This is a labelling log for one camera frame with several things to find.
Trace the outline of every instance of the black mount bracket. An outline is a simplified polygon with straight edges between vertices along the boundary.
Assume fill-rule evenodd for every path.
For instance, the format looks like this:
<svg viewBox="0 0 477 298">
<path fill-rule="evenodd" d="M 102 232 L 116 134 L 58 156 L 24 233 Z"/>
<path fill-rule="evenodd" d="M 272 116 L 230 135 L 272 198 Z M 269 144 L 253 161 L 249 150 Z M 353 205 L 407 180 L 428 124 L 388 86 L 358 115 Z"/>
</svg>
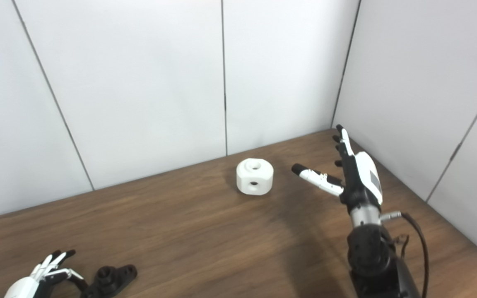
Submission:
<svg viewBox="0 0 477 298">
<path fill-rule="evenodd" d="M 115 268 L 104 266 L 97 271 L 95 279 L 83 290 L 80 298 L 111 298 L 121 292 L 137 276 L 134 265 Z"/>
</svg>

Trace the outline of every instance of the robotic hand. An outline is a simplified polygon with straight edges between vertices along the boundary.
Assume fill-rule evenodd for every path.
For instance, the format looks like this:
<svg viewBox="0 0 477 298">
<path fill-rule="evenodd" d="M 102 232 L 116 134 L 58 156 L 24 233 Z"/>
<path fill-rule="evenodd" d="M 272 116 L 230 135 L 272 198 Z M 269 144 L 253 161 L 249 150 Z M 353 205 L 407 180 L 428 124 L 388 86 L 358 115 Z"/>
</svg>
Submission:
<svg viewBox="0 0 477 298">
<path fill-rule="evenodd" d="M 37 264 L 29 276 L 16 281 L 8 289 L 5 298 L 46 298 L 51 295 L 54 285 L 66 279 L 74 283 L 78 290 L 85 290 L 87 283 L 80 274 L 73 269 L 58 269 L 58 266 L 74 254 L 74 250 L 53 252 Z"/>
<path fill-rule="evenodd" d="M 428 289 L 428 249 L 419 225 L 407 214 L 399 211 L 381 214 L 382 187 L 375 163 L 366 152 L 354 154 L 347 131 L 337 125 L 339 143 L 336 149 L 341 160 L 336 166 L 343 168 L 345 186 L 341 179 L 321 174 L 301 164 L 294 164 L 292 171 L 309 183 L 329 194 L 338 196 L 352 221 L 352 232 L 347 237 L 350 276 L 359 298 L 426 298 Z M 413 278 L 401 257 L 396 255 L 392 240 L 382 223 L 404 217 L 418 232 L 424 252 L 424 286 L 419 295 Z"/>
<path fill-rule="evenodd" d="M 16 281 L 5 294 L 5 298 L 49 298 L 58 283 L 68 280 L 81 291 L 81 298 L 111 298 L 116 296 L 137 276 L 133 265 L 121 268 L 104 266 L 99 269 L 95 281 L 87 285 L 84 278 L 73 269 L 58 267 L 67 258 L 75 254 L 74 250 L 53 252 L 36 265 L 32 273 Z"/>
</svg>

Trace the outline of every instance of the white cube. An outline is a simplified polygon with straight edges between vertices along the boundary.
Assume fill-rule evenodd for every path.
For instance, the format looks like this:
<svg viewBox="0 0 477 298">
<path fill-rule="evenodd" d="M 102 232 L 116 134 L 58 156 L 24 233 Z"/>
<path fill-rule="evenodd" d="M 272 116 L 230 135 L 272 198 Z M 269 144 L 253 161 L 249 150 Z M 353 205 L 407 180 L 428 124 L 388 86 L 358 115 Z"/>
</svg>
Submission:
<svg viewBox="0 0 477 298">
<path fill-rule="evenodd" d="M 273 166 L 264 159 L 245 159 L 237 166 L 237 187 L 247 195 L 261 196 L 270 191 Z"/>
</svg>

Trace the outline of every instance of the wooden table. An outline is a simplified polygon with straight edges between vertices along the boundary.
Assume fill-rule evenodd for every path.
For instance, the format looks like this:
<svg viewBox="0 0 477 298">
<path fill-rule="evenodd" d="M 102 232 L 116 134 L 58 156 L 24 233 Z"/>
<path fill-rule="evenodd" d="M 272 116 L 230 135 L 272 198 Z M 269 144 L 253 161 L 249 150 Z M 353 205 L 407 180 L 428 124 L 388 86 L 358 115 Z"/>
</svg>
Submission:
<svg viewBox="0 0 477 298">
<path fill-rule="evenodd" d="M 299 179 L 299 162 L 343 177 L 334 166 L 334 130 L 188 166 L 0 216 L 0 297 L 56 249 L 91 281 L 106 264 L 134 264 L 138 278 L 119 298 L 355 297 L 348 276 L 345 206 Z M 275 168 L 269 194 L 241 194 L 235 167 L 263 158 Z M 377 164 L 383 211 L 408 211 L 430 251 L 429 297 L 477 298 L 477 247 Z M 422 251 L 412 235 L 407 263 L 419 288 Z M 54 298 L 76 298 L 70 283 Z"/>
</svg>

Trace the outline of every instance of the black cable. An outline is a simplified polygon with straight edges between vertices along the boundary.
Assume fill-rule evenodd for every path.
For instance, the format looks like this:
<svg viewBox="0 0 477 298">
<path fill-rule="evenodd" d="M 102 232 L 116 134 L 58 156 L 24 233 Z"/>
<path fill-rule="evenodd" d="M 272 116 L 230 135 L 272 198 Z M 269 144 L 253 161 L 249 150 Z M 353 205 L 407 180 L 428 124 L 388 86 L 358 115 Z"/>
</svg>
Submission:
<svg viewBox="0 0 477 298">
<path fill-rule="evenodd" d="M 430 261 L 428 258 L 428 246 L 426 245 L 426 240 L 424 239 L 424 235 L 422 234 L 421 227 L 417 224 L 415 219 L 413 219 L 408 213 L 401 213 L 401 216 L 413 226 L 417 234 L 419 234 L 419 238 L 421 239 L 422 254 L 424 256 L 424 283 L 422 284 L 421 298 L 426 298 L 426 293 L 428 292 L 428 279 L 430 275 L 430 265 L 429 265 Z"/>
<path fill-rule="evenodd" d="M 403 259 L 405 257 L 406 246 L 409 243 L 409 241 L 410 241 L 410 236 L 405 235 L 405 240 L 404 240 L 404 243 L 402 244 L 402 249 L 401 249 L 401 259 Z"/>
</svg>

